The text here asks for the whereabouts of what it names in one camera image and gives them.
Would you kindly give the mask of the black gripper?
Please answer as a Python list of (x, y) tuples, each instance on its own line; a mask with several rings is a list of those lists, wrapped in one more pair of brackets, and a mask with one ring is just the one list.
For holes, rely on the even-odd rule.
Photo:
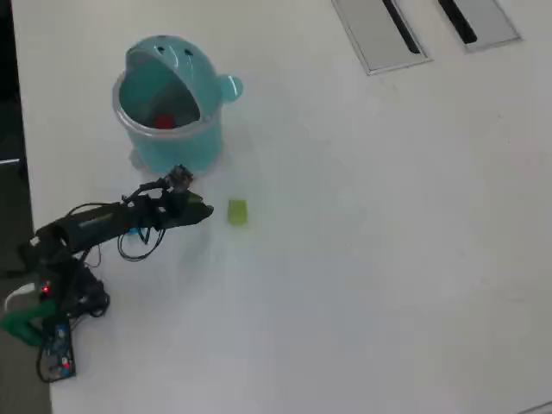
[(167, 185), (140, 185), (129, 196), (129, 208), (138, 216), (139, 225), (155, 229), (196, 225), (214, 211), (198, 194), (170, 191)]

